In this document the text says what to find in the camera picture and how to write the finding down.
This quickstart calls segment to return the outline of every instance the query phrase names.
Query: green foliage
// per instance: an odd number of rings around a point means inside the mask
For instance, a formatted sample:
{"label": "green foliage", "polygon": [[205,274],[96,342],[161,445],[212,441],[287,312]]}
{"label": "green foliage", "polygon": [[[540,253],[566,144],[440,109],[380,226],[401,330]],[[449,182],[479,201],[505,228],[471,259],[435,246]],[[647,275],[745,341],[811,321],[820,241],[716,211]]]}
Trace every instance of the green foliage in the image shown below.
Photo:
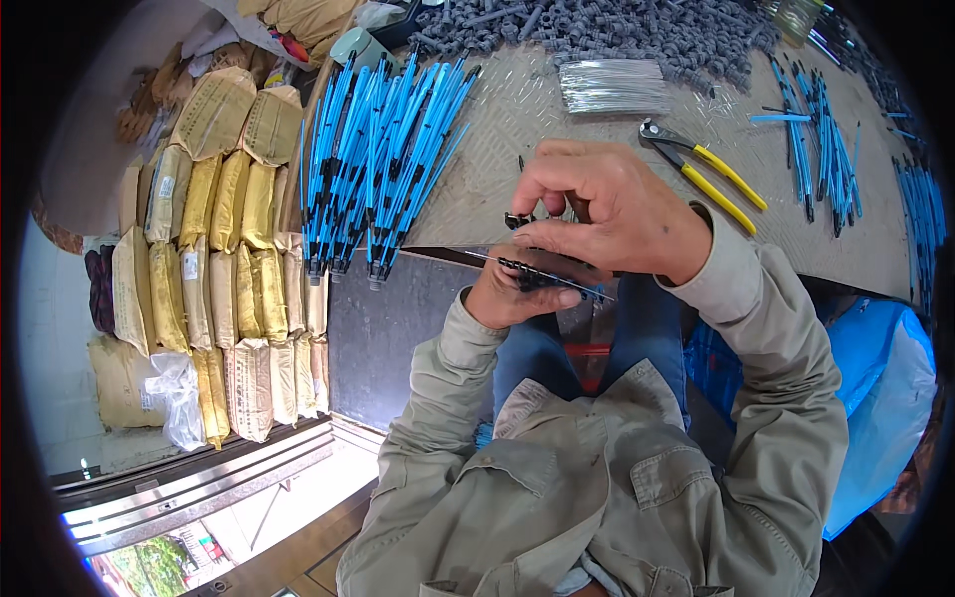
{"label": "green foliage", "polygon": [[170,538],[123,547],[109,558],[140,597],[178,597],[187,590],[182,568],[189,556]]}

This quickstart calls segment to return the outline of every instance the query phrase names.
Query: pile of gray plastic fittings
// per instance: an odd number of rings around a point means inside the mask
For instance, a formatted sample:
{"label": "pile of gray plastic fittings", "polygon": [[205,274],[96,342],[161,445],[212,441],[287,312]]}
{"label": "pile of gray plastic fittings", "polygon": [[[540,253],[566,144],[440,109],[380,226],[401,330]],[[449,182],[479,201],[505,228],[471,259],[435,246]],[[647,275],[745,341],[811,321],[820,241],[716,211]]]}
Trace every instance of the pile of gray plastic fittings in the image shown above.
{"label": "pile of gray plastic fittings", "polygon": [[771,17],[720,0],[450,0],[417,17],[408,38],[420,53],[489,54],[501,42],[541,43],[554,65],[603,58],[652,59],[666,80],[712,97],[713,78],[750,89],[750,49],[782,37]]}

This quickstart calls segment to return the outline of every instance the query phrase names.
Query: blue tarp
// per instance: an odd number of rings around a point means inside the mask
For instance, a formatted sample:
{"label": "blue tarp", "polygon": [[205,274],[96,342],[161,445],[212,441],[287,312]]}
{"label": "blue tarp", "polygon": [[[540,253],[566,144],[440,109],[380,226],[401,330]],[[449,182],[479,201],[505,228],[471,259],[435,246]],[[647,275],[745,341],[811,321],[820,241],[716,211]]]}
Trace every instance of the blue tarp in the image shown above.
{"label": "blue tarp", "polygon": [[[829,328],[842,373],[836,396],[845,405],[849,449],[823,538],[835,538],[881,500],[912,458],[935,397],[935,356],[918,317],[893,301],[860,298]],[[702,321],[685,352],[687,375],[735,431],[732,402],[742,364]]]}

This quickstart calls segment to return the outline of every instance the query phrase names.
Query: label on sack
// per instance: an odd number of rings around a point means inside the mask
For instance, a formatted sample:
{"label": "label on sack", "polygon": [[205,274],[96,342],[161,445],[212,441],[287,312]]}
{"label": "label on sack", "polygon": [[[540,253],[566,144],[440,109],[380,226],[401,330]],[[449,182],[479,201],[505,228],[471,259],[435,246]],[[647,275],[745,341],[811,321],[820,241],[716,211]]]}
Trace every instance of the label on sack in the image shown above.
{"label": "label on sack", "polygon": [[176,179],[171,176],[162,177],[162,184],[159,185],[159,196],[163,199],[169,199],[173,196],[173,189],[176,187]]}
{"label": "label on sack", "polygon": [[182,279],[195,280],[199,277],[199,253],[188,251],[182,254]]}

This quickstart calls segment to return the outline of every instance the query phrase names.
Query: jacket sleeve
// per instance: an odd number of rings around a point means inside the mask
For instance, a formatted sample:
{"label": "jacket sleeve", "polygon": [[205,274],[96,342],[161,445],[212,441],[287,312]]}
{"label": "jacket sleeve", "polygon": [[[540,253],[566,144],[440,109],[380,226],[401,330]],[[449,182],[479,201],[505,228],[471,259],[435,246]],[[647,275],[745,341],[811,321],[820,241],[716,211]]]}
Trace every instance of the jacket sleeve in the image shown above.
{"label": "jacket sleeve", "polygon": [[751,244],[702,204],[692,207],[711,224],[710,257],[686,284],[662,286],[699,309],[743,362],[723,478],[726,525],[739,541],[768,529],[778,553],[814,583],[848,446],[829,336],[778,247]]}
{"label": "jacket sleeve", "polygon": [[338,566],[342,595],[362,593],[360,572],[435,507],[475,452],[478,409],[508,330],[478,323],[463,305],[469,291],[451,305],[441,334],[414,349],[411,399],[381,445],[378,487]]}

